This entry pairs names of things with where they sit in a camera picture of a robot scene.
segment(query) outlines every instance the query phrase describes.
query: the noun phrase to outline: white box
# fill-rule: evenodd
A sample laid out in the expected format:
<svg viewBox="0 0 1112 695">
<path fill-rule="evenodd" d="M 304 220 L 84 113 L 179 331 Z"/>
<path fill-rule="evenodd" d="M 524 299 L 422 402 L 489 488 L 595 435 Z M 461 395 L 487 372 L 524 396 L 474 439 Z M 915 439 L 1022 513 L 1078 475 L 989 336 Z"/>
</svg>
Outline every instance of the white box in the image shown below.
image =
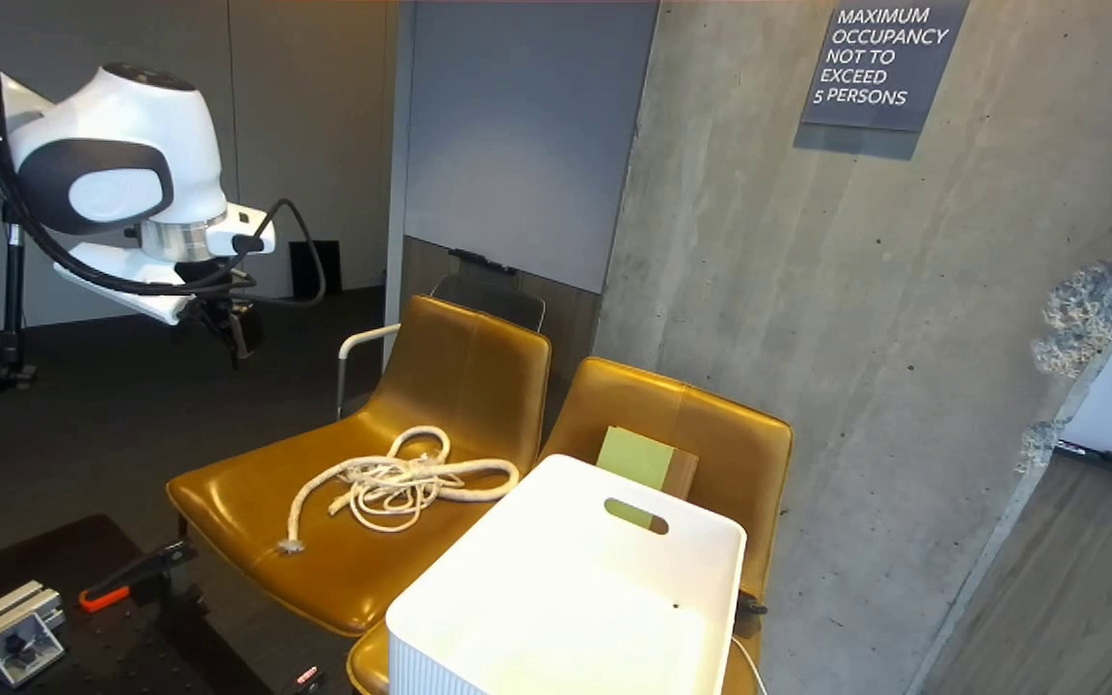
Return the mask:
<svg viewBox="0 0 1112 695">
<path fill-rule="evenodd" d="M 550 456 L 399 593 L 392 690 L 715 695 L 740 555 L 747 529 L 729 519 Z"/>
</svg>

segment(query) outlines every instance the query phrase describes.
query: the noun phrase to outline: gray carpet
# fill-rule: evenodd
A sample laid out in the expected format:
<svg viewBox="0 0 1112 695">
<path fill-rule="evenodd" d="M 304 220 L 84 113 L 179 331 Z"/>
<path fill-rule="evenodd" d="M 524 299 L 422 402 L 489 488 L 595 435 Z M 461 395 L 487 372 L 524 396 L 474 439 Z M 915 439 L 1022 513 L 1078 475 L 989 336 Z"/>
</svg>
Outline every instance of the gray carpet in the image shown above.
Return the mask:
<svg viewBox="0 0 1112 695">
<path fill-rule="evenodd" d="M 233 367 L 222 341 L 146 319 L 26 331 L 32 391 L 0 395 L 0 548 L 84 513 L 110 513 L 141 548 L 174 535 L 164 481 L 186 466 L 325 425 L 336 344 L 374 323 L 377 293 L 339 293 L 316 310 L 264 310 L 259 356 Z M 366 395 L 374 356 L 357 358 Z M 322 664 L 345 687 L 345 640 L 264 601 L 215 555 L 197 555 L 210 623 L 249 664 L 294 690 Z"/>
</svg>

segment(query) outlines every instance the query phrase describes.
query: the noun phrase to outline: sign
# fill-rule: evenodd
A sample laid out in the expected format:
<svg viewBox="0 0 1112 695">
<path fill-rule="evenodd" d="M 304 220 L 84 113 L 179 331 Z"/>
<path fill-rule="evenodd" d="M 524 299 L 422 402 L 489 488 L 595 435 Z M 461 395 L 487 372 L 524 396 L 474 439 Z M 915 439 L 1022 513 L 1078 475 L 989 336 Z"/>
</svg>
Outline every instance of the sign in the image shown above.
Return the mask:
<svg viewBox="0 0 1112 695">
<path fill-rule="evenodd" d="M 921 133 L 968 0 L 841 0 L 802 103 L 802 127 Z"/>
</svg>

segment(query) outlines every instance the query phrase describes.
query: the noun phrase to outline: yellow chair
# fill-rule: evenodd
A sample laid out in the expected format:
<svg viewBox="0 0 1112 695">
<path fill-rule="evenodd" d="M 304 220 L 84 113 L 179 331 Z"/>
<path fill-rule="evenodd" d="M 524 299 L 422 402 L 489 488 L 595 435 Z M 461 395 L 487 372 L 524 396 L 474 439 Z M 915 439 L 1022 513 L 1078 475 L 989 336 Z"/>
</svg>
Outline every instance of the yellow chair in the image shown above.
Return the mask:
<svg viewBox="0 0 1112 695">
<path fill-rule="evenodd" d="M 498 315 L 410 299 L 392 364 L 345 420 L 186 470 L 168 481 L 179 519 L 294 615 L 358 637 L 487 508 L 435 503 L 406 532 L 370 532 L 325 513 L 316 490 L 303 513 L 303 555 L 278 551 L 294 493 L 348 456 L 383 456 L 413 425 L 442 425 L 449 459 L 515 459 L 542 447 L 550 341 Z"/>
<path fill-rule="evenodd" d="M 592 356 L 581 364 L 542 456 L 600 459 L 612 425 L 694 456 L 689 503 L 726 513 L 751 532 L 740 597 L 747 606 L 761 606 L 793 462 L 793 429 L 681 380 Z M 740 650 L 757 652 L 761 623 L 739 623 L 739 637 Z M 386 623 L 352 646 L 348 681 L 370 695 L 392 687 Z M 739 652 L 726 690 L 753 690 L 753 672 Z"/>
</svg>

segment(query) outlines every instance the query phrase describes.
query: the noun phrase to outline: white robot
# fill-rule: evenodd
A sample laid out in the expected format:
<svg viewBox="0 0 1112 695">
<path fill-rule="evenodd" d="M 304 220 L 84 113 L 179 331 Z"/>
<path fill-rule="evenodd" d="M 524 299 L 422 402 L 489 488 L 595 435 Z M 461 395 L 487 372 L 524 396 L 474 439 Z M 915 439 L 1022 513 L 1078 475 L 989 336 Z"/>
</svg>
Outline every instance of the white robot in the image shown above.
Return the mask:
<svg viewBox="0 0 1112 695">
<path fill-rule="evenodd" d="M 164 323 L 179 323 L 197 299 L 227 300 L 249 283 L 245 254 L 273 250 L 269 212 L 233 205 L 222 189 L 205 98 L 146 67 L 101 67 L 60 103 L 0 75 L 0 201 L 8 353 L 20 331 L 20 232 L 66 277 Z M 83 243 L 66 247 L 49 232 L 83 234 Z M 233 331 L 245 328 L 238 313 L 251 313 L 251 300 L 224 305 Z"/>
</svg>

